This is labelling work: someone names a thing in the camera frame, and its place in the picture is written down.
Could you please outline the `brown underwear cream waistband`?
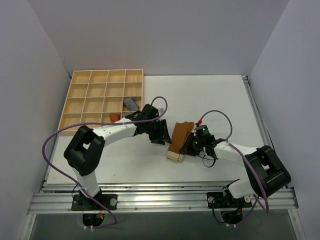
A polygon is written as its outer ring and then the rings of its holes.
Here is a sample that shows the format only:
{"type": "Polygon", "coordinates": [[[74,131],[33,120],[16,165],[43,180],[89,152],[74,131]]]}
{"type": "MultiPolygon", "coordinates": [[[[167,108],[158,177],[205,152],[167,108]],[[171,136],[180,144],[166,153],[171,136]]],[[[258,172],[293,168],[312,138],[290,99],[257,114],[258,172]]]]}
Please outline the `brown underwear cream waistband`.
{"type": "Polygon", "coordinates": [[[169,145],[166,158],[175,161],[181,162],[184,159],[184,154],[180,153],[180,149],[185,144],[188,134],[194,129],[194,122],[176,122],[173,133],[172,133],[172,143],[169,145]]]}

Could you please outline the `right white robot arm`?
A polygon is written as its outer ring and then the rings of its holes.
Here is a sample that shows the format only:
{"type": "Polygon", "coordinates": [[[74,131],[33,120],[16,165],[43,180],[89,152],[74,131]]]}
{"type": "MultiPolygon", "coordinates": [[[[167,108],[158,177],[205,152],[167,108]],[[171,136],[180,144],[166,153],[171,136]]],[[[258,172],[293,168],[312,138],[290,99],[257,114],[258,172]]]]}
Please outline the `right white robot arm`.
{"type": "Polygon", "coordinates": [[[223,203],[230,207],[245,196],[268,198],[292,181],[288,170],[269,145],[247,147],[223,138],[216,139],[213,135],[191,133],[179,152],[189,156],[204,153],[214,160],[227,160],[244,166],[247,176],[229,183],[222,193],[223,203]]]}

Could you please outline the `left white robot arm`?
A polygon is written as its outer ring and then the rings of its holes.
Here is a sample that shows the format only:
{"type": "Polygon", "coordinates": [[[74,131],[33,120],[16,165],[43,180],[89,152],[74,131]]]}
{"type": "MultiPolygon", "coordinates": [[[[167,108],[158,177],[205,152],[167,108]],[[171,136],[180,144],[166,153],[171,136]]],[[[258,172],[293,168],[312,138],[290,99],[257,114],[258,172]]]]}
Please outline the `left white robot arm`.
{"type": "Polygon", "coordinates": [[[83,204],[90,210],[100,206],[101,191],[95,170],[100,163],[103,150],[119,140],[147,134],[153,144],[171,144],[165,119],[158,119],[159,110],[146,104],[141,111],[126,115],[113,125],[78,128],[63,156],[72,167],[80,191],[84,195],[83,204]]]}

